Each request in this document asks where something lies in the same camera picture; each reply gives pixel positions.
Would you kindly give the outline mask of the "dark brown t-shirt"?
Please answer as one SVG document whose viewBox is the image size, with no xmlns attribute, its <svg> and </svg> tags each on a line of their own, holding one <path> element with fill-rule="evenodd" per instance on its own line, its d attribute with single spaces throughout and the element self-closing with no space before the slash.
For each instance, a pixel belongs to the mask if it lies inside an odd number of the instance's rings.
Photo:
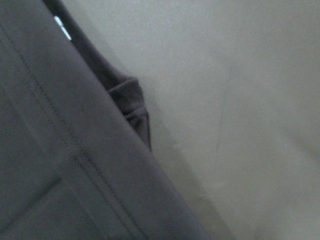
<svg viewBox="0 0 320 240">
<path fill-rule="evenodd" d="M 59 0 L 0 3 L 0 237 L 210 239 L 152 154 L 138 80 Z"/>
</svg>

